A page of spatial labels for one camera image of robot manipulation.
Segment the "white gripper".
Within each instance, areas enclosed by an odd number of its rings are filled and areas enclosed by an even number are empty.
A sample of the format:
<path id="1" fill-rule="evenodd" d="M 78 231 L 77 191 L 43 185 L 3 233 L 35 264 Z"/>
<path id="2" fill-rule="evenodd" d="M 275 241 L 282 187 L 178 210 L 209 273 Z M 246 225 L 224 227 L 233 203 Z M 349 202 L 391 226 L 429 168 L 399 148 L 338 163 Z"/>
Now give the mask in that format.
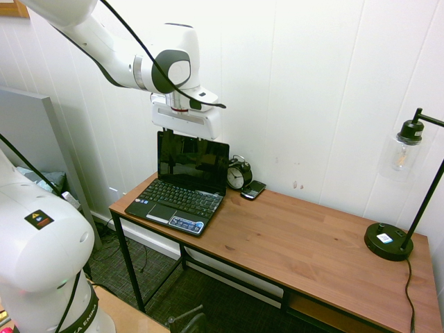
<path id="1" fill-rule="evenodd" d="M 178 131 L 193 140 L 215 140 L 221 134 L 221 115 L 214 108 L 199 112 L 188 110 L 187 112 L 173 111 L 169 106 L 158 101 L 152 102 L 152 122 L 162 127 L 163 132 L 173 133 Z"/>

